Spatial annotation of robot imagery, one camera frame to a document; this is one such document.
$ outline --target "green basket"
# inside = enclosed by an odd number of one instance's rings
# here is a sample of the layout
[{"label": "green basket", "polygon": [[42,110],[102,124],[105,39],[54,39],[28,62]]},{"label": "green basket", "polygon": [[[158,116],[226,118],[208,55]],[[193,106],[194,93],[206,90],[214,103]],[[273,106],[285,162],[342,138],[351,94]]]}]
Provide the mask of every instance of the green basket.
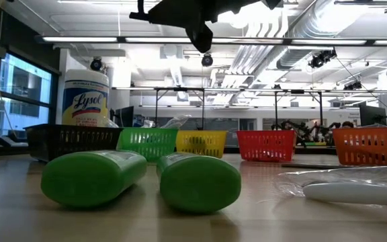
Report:
[{"label": "green basket", "polygon": [[120,133],[117,150],[135,151],[156,162],[162,156],[174,152],[177,129],[124,128]]}]

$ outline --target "red object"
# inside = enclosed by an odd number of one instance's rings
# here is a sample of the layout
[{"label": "red object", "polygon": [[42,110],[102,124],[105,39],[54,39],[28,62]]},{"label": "red object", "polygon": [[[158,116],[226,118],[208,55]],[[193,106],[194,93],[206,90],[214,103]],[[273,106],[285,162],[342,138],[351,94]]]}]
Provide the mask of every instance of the red object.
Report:
[{"label": "red object", "polygon": [[387,165],[387,128],[333,130],[342,165]]},{"label": "red object", "polygon": [[291,161],[295,131],[237,131],[241,158],[246,161]]}]

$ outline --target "green bottle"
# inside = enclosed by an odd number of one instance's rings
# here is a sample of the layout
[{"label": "green bottle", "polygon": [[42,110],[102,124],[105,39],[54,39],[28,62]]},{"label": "green bottle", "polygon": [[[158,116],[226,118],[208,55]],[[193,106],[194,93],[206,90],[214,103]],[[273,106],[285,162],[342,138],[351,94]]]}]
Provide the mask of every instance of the green bottle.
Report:
[{"label": "green bottle", "polygon": [[215,212],[240,196],[240,173],[215,157],[173,153],[158,160],[157,173],[164,201],[184,212]]},{"label": "green bottle", "polygon": [[63,155],[44,168],[41,190],[51,200],[91,208],[113,200],[146,173],[146,159],[130,151]]}]

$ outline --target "computer monitor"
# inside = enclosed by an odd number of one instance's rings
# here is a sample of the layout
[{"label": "computer monitor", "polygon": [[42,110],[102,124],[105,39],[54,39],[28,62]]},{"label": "computer monitor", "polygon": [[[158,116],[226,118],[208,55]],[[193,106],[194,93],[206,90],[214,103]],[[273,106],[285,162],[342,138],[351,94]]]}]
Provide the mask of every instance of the computer monitor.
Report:
[{"label": "computer monitor", "polygon": [[359,107],[359,112],[361,114],[361,126],[373,124],[387,125],[386,110],[384,108],[361,105]]},{"label": "computer monitor", "polygon": [[134,120],[134,106],[121,108],[114,112],[114,122],[120,127],[132,127]]}]

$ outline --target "wooden table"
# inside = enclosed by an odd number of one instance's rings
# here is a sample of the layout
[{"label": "wooden table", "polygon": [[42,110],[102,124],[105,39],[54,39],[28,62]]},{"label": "wooden table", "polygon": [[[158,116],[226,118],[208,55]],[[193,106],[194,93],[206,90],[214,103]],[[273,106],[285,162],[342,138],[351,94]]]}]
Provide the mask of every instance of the wooden table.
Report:
[{"label": "wooden table", "polygon": [[207,216],[169,210],[154,166],[113,204],[72,211],[40,191],[42,163],[0,159],[0,241],[387,241],[387,206],[329,204],[282,198],[275,175],[299,169],[225,158],[243,176],[240,198]]}]

